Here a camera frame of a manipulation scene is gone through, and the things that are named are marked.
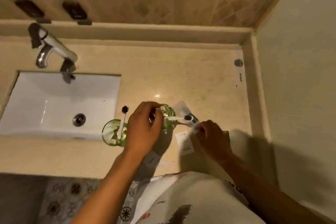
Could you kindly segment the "green glass cup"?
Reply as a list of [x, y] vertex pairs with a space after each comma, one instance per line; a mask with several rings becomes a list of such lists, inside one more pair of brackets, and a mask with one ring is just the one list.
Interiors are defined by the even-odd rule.
[[122, 130], [121, 120], [113, 119], [107, 122], [102, 130], [102, 139], [108, 146], [124, 147], [128, 124], [124, 123]]
[[[150, 125], [153, 125], [154, 121], [155, 121], [155, 111], [158, 108], [152, 108], [151, 112], [149, 114], [149, 121], [150, 121]], [[173, 127], [174, 125], [174, 121], [172, 120], [168, 120], [169, 117], [174, 117], [176, 116], [176, 113], [174, 112], [174, 109], [169, 106], [168, 104], [161, 104], [160, 109], [162, 111], [162, 114], [164, 116], [164, 121], [162, 124], [162, 130], [167, 130], [171, 127]]]

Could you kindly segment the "chrome faucet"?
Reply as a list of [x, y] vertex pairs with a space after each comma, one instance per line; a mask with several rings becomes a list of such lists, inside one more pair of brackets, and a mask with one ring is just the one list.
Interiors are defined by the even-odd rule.
[[36, 58], [36, 66], [38, 68], [46, 68], [50, 54], [55, 51], [64, 60], [60, 69], [61, 72], [74, 72], [77, 69], [75, 63], [78, 60], [78, 56], [40, 24], [31, 23], [28, 27], [28, 33], [31, 40], [31, 48], [39, 49]]

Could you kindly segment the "person's white printed shirt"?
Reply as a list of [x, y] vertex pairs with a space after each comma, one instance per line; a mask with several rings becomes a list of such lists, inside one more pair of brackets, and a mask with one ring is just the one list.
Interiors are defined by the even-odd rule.
[[266, 224], [228, 180], [189, 171], [144, 180], [130, 224]]

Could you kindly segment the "white rectangular sink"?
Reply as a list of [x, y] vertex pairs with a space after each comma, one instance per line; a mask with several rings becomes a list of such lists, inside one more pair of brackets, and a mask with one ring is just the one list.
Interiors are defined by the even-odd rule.
[[[0, 135], [102, 141], [115, 118], [121, 76], [20, 72], [0, 119]], [[81, 127], [72, 119], [86, 116]]]

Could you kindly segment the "dark wall socket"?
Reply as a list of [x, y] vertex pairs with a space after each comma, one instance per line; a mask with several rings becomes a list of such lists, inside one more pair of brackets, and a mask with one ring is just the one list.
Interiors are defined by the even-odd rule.
[[66, 13], [75, 21], [83, 21], [88, 18], [85, 10], [77, 2], [64, 1], [62, 3], [62, 7]]
[[44, 18], [44, 12], [31, 0], [15, 0], [15, 5], [33, 19]]

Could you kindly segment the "person's right forearm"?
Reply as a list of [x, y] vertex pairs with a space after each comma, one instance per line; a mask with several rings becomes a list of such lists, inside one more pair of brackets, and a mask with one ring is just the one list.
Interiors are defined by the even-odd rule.
[[233, 179], [253, 211], [267, 224], [326, 224], [324, 220], [250, 169], [232, 151], [215, 149], [216, 162]]

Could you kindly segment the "white toothbrush with black head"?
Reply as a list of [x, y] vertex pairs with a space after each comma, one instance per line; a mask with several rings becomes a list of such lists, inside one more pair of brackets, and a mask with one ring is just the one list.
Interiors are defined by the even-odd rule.
[[[149, 120], [150, 122], [154, 122], [155, 120], [155, 116], [154, 115], [150, 115], [149, 116]], [[164, 116], [163, 118], [164, 121], [179, 121], [179, 120], [182, 120], [182, 121], [192, 121], [193, 120], [193, 117], [191, 115], [186, 115], [186, 116], [183, 116], [183, 117], [179, 117], [179, 116]]]
[[122, 113], [123, 113], [124, 117], [123, 117], [123, 119], [121, 119], [120, 127], [119, 127], [118, 132], [117, 132], [117, 140], [118, 141], [121, 140], [122, 132], [123, 132], [124, 124], [125, 124], [125, 119], [126, 119], [128, 111], [129, 111], [128, 106], [125, 105], [125, 106], [122, 107]]

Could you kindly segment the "person's right hand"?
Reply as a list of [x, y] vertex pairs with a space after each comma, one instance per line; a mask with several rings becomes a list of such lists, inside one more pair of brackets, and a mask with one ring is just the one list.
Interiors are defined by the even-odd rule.
[[197, 137], [196, 139], [202, 150], [216, 163], [223, 165], [234, 158], [229, 143], [229, 132], [223, 131], [218, 124], [211, 121], [211, 133], [208, 137]]

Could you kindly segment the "person's left forearm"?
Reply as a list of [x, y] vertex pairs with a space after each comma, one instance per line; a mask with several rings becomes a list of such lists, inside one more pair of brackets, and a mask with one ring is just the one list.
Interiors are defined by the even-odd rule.
[[134, 176], [149, 152], [124, 149], [71, 224], [116, 224]]

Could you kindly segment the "metal sink drain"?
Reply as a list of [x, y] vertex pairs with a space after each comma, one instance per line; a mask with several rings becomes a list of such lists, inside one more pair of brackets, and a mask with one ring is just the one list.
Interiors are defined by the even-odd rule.
[[86, 116], [83, 113], [78, 113], [72, 119], [72, 124], [75, 127], [81, 127], [85, 124], [85, 122], [86, 122]]

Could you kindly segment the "clear plastic wrapper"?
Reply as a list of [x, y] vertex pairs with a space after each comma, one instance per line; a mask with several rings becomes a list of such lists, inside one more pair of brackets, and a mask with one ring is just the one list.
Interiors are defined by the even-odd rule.
[[179, 117], [188, 116], [191, 113], [191, 110], [187, 107], [187, 104], [184, 101], [179, 101], [174, 104], [172, 108]]

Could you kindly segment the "person's left hand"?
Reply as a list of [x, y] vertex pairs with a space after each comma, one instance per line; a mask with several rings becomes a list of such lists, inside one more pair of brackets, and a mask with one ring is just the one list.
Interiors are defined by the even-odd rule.
[[149, 121], [152, 108], [160, 109], [157, 102], [142, 102], [128, 119], [128, 128], [124, 144], [123, 155], [133, 158], [144, 158], [157, 142], [160, 132], [153, 132]]

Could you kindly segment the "small white box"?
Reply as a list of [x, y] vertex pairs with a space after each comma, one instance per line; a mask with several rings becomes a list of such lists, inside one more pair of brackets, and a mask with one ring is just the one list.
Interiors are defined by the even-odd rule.
[[169, 162], [162, 160], [162, 156], [151, 151], [143, 160], [142, 167], [146, 172], [155, 172], [157, 169], [166, 169]]

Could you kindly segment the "small black and white tube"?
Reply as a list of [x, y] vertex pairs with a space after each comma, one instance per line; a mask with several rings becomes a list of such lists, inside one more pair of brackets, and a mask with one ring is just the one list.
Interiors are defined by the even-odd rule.
[[189, 113], [188, 116], [190, 117], [190, 120], [187, 121], [187, 126], [191, 128], [191, 132], [193, 134], [196, 134], [196, 126], [200, 123], [200, 121], [192, 113]]

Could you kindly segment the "white paper card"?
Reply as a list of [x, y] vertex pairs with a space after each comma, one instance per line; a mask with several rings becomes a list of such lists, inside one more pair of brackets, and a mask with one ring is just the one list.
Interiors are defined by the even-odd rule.
[[178, 144], [178, 151], [180, 156], [192, 154], [195, 152], [190, 133], [188, 131], [176, 133], [175, 138]]

